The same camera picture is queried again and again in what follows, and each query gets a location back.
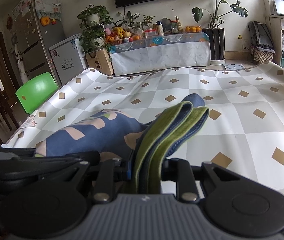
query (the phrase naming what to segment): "wicker basket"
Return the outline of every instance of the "wicker basket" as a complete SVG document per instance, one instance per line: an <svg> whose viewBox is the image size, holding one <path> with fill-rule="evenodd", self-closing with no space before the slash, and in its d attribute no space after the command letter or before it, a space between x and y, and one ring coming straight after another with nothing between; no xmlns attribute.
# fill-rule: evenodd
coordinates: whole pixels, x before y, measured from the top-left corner
<svg viewBox="0 0 284 240"><path fill-rule="evenodd" d="M123 39L120 39L120 40L117 40L117 41L111 41L109 42L112 46L115 46L115 45L119 45L123 42Z"/></svg>

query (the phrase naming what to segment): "refrigerator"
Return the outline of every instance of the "refrigerator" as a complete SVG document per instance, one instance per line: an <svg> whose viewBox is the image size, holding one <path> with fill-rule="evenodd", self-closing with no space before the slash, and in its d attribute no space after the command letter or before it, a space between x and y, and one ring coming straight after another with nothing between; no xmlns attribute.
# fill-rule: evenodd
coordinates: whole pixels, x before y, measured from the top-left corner
<svg viewBox="0 0 284 240"><path fill-rule="evenodd" d="M62 23L50 23L42 26L35 11L34 0L22 0L21 10L14 19L18 49L22 52L24 66L29 80L50 72L55 82L60 86L61 81L54 68L49 47L65 39Z"/></svg>
<svg viewBox="0 0 284 240"><path fill-rule="evenodd" d="M80 43L81 33L73 35L49 48L62 85L89 67Z"/></svg>

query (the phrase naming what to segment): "green chair back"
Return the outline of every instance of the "green chair back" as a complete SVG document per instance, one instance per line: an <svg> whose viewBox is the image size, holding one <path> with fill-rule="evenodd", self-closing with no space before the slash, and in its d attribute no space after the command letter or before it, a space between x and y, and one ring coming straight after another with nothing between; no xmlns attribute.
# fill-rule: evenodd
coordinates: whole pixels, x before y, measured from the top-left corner
<svg viewBox="0 0 284 240"><path fill-rule="evenodd" d="M32 78L15 93L24 110L31 114L58 88L49 72Z"/></svg>

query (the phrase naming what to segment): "baseboard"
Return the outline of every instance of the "baseboard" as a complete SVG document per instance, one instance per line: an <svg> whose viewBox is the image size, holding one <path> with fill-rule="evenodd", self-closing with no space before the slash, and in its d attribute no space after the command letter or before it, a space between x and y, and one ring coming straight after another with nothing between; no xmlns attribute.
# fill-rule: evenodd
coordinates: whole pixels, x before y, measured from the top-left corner
<svg viewBox="0 0 284 240"><path fill-rule="evenodd" d="M226 51L224 53L225 59L235 59L235 60L248 60L249 52L246 51Z"/></svg>

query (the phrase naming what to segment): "green leaf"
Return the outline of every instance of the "green leaf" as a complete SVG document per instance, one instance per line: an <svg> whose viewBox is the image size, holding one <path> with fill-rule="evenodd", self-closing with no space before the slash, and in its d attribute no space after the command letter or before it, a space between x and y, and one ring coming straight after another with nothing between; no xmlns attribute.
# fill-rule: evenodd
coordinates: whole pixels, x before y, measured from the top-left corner
<svg viewBox="0 0 284 240"><path fill-rule="evenodd" d="M237 3L230 5L232 11L236 12L241 17L247 17L248 16L248 10L239 6L239 4L241 3L239 0L236 0L236 1L237 1Z"/></svg>
<svg viewBox="0 0 284 240"><path fill-rule="evenodd" d="M227 3L227 4L229 4L227 1L225 1L225 0L220 0L221 1L221 3Z"/></svg>
<svg viewBox="0 0 284 240"><path fill-rule="evenodd" d="M194 20L198 23L203 17L203 9L200 9L198 7L193 8L192 14L193 14Z"/></svg>

